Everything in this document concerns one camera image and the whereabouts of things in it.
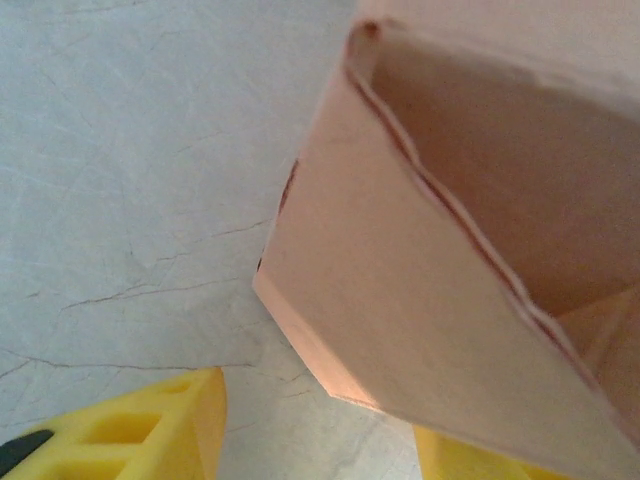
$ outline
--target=white marble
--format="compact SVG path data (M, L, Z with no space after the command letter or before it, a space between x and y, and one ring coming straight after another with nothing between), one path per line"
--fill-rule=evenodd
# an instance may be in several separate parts
M348 0L0 3L0 441L225 365L220 479L417 479L250 288Z

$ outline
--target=yellow plastic piece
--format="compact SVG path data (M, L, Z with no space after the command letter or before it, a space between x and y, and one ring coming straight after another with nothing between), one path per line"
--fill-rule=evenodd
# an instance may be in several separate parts
M214 480L226 408L222 370L190 372L38 425L2 480Z
M570 480L415 426L425 480Z

